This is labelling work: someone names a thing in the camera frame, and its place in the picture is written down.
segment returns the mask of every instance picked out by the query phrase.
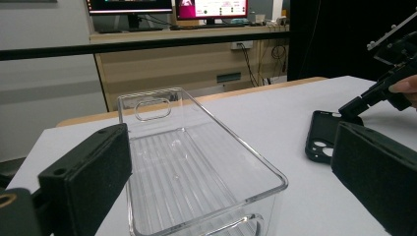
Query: clear plastic container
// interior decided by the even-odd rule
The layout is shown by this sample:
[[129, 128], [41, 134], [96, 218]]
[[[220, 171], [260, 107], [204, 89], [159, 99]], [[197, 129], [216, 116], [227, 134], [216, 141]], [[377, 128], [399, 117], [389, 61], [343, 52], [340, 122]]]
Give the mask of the clear plastic container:
[[123, 95], [132, 235], [273, 235], [286, 177], [181, 88]]

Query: container handle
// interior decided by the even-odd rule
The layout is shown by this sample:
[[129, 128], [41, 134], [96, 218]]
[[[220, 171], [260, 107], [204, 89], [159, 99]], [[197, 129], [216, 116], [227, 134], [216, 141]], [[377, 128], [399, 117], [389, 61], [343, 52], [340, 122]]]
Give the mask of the container handle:
[[[143, 117], [139, 114], [140, 107], [147, 106], [147, 105], [157, 105], [160, 103], [166, 103], [165, 113], [161, 115], [150, 116], [150, 117]], [[171, 102], [168, 99], [162, 98], [162, 97], [152, 98], [152, 99], [147, 99], [147, 100], [140, 100], [138, 104], [136, 104], [135, 106], [135, 116], [140, 121], [148, 121], [148, 120], [164, 118], [164, 117], [167, 117], [169, 114], [171, 114]]]
[[257, 224], [257, 230], [255, 232], [255, 235], [256, 236], [261, 235], [261, 231], [262, 231], [262, 226], [263, 226], [263, 223], [264, 223], [264, 219], [262, 218], [262, 216], [260, 214], [254, 213], [254, 214], [245, 215], [242, 218], [240, 218], [240, 219], [238, 219], [238, 220], [236, 220], [234, 222], [231, 222], [229, 224], [226, 224], [226, 225], [224, 225], [224, 226], [222, 226], [222, 227], [220, 227], [220, 228], [218, 228], [216, 230], [213, 230], [213, 231], [211, 231], [209, 233], [202, 234], [201, 236], [213, 236], [213, 235], [215, 235], [217, 233], [220, 233], [223, 230], [227, 230], [227, 229], [230, 229], [230, 228], [234, 228], [234, 227], [238, 226], [239, 224], [248, 223], [249, 221], [252, 221], [252, 220], [255, 220], [256, 221], [256, 224]]

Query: human hand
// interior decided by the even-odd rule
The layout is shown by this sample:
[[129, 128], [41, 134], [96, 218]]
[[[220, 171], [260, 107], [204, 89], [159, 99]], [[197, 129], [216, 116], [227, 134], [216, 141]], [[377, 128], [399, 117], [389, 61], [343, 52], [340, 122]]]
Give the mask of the human hand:
[[411, 102], [411, 106], [417, 108], [417, 75], [407, 77], [388, 89], [390, 92], [402, 92]]

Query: white table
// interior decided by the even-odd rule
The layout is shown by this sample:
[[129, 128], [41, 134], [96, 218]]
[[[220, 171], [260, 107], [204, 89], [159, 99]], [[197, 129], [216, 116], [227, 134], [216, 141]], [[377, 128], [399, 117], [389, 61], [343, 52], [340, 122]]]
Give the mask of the white table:
[[[304, 153], [313, 111], [337, 111], [373, 84], [342, 77], [203, 103], [288, 177], [276, 235], [387, 235], [332, 174], [330, 166], [312, 162]], [[417, 150], [415, 109], [398, 112], [385, 101], [361, 117], [366, 127]], [[114, 118], [45, 130], [9, 188], [35, 191], [39, 186], [38, 173], [93, 132], [117, 122]], [[127, 216], [126, 194], [122, 192], [97, 235], [129, 235]]]

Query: black horizontal bar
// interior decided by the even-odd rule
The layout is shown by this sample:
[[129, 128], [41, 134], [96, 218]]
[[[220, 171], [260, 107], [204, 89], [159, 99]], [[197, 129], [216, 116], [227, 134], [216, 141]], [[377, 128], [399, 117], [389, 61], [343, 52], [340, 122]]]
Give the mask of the black horizontal bar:
[[211, 44], [211, 43], [243, 41], [243, 40], [286, 38], [286, 37], [289, 37], [289, 35], [290, 35], [289, 31], [260, 32], [260, 33], [236, 34], [236, 35], [168, 38], [168, 39], [148, 40], [148, 41], [129, 41], [129, 42], [114, 42], [114, 43], [88, 44], [88, 45], [76, 45], [76, 46], [1, 50], [0, 61], [34, 59], [34, 58], [45, 58], [45, 57], [75, 56], [75, 55], [85, 55], [85, 54], [94, 54], [94, 53], [143, 50], [143, 49], [176, 47], [176, 46], [189, 46], [189, 45]]

